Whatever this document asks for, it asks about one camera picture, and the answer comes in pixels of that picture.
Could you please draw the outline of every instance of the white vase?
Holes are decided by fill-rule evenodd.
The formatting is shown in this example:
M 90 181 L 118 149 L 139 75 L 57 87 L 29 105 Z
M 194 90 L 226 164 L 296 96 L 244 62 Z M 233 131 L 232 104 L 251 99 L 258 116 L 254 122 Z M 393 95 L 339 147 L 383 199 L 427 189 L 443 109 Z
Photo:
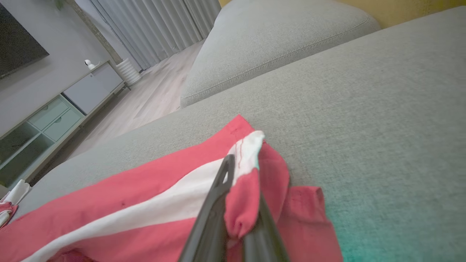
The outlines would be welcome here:
M 129 58 L 123 60 L 123 62 L 116 65 L 118 70 L 120 70 L 121 74 L 124 77 L 124 81 L 129 85 L 132 86 L 136 84 L 139 80 L 142 79 L 139 72 L 136 71 L 133 64 L 131 64 Z

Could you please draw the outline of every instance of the gray fabric upholstery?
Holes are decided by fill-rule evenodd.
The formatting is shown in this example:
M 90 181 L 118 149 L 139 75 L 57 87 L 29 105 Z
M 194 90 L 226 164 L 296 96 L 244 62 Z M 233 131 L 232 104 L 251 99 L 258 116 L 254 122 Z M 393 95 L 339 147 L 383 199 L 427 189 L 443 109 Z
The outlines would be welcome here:
M 18 215 L 200 143 L 241 114 L 321 186 L 346 261 L 466 259 L 466 7 L 320 52 L 56 167 Z
M 192 66 L 181 106 L 379 29 L 364 11 L 333 0 L 233 0 Z

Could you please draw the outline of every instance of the light blue cabinet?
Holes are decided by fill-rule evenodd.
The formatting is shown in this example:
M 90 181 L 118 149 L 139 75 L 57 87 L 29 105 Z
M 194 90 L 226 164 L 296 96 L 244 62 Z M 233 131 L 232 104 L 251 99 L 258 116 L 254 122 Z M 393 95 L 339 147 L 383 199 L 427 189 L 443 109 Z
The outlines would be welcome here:
M 81 117 L 73 110 L 67 110 L 57 118 L 46 130 L 45 134 L 53 141 L 58 141 Z
M 12 189 L 44 161 L 84 115 L 61 95 L 0 140 L 0 185 Z
M 69 107 L 60 98 L 56 98 L 33 115 L 29 122 L 37 129 L 44 130 L 45 127 L 68 109 Z

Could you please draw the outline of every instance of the tv cabinet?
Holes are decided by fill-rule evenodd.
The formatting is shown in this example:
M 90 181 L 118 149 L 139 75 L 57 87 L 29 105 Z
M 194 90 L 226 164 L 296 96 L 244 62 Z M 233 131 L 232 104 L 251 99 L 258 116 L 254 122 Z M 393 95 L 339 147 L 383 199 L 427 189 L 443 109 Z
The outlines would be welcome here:
M 30 182 L 89 118 L 124 86 L 118 71 L 108 61 L 104 62 L 3 135 L 0 139 L 0 192 L 6 188 L 11 190 L 20 179 Z M 85 110 L 63 95 L 88 97 L 96 90 L 104 95 L 92 103 L 75 98 Z

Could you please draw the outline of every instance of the sofa cushion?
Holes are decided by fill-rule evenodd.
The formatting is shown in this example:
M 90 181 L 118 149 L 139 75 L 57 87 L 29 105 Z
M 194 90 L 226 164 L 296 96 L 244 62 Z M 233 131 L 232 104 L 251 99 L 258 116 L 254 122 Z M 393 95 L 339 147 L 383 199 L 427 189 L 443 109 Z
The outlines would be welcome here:
M 379 29 L 364 11 L 332 0 L 233 0 L 192 66 L 181 106 Z
M 59 165 L 18 215 L 201 143 L 241 114 L 321 186 L 346 261 L 463 261 L 466 7 L 294 62 Z

